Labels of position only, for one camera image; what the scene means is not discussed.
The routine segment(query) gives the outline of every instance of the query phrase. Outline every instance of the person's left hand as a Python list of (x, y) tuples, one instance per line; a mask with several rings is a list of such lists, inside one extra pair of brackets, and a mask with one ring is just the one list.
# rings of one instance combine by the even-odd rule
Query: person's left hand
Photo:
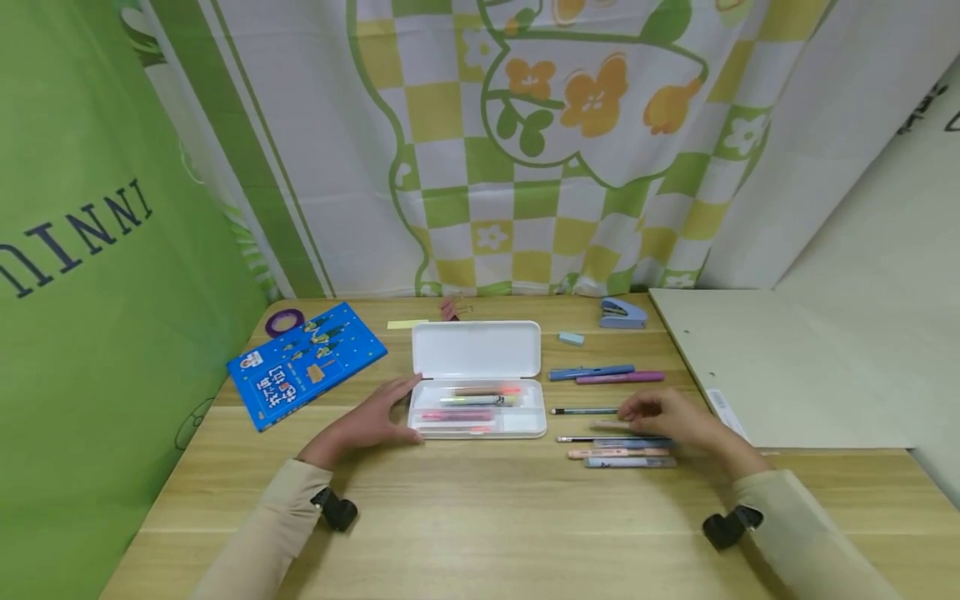
[(356, 408), (317, 434), (300, 451), (297, 460), (333, 470), (340, 456), (349, 450), (384, 443), (422, 444), (419, 431), (390, 420), (394, 405), (407, 397), (422, 379), (422, 375), (416, 374), (408, 379), (387, 381)]

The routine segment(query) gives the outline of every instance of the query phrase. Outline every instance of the pink binder clip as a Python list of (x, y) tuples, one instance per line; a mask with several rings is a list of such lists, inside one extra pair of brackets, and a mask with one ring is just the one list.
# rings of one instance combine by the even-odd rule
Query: pink binder clip
[(473, 312), (473, 306), (461, 306), (458, 304), (463, 296), (447, 296), (440, 302), (440, 316), (444, 321), (460, 321), (461, 313)]

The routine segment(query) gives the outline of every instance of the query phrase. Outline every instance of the hand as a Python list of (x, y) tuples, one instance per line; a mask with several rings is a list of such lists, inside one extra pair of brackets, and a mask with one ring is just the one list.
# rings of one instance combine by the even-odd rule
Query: hand
[(711, 449), (729, 431), (673, 388), (637, 392), (624, 401), (616, 415), (629, 421), (630, 428), (637, 433), (666, 436), (703, 449)]
[(422, 379), (422, 375), (416, 374), (408, 379), (387, 381), (356, 408), (317, 434), (297, 459), (333, 470), (340, 456), (350, 450), (384, 443), (422, 444), (419, 431), (390, 420), (394, 405), (407, 397)]

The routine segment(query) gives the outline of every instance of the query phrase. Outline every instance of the book cover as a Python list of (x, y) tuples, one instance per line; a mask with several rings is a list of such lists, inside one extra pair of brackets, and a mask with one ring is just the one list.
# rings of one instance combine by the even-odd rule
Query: book cover
[(387, 354), (346, 302), (227, 363), (257, 431)]

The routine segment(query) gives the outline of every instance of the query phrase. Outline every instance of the white wall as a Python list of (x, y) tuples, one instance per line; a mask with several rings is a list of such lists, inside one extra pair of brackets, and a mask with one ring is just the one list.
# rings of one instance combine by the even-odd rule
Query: white wall
[(957, 0), (837, 0), (697, 281), (773, 287), (960, 52)]
[(941, 81), (775, 289), (850, 357), (960, 506), (960, 131), (944, 131), (960, 60)]

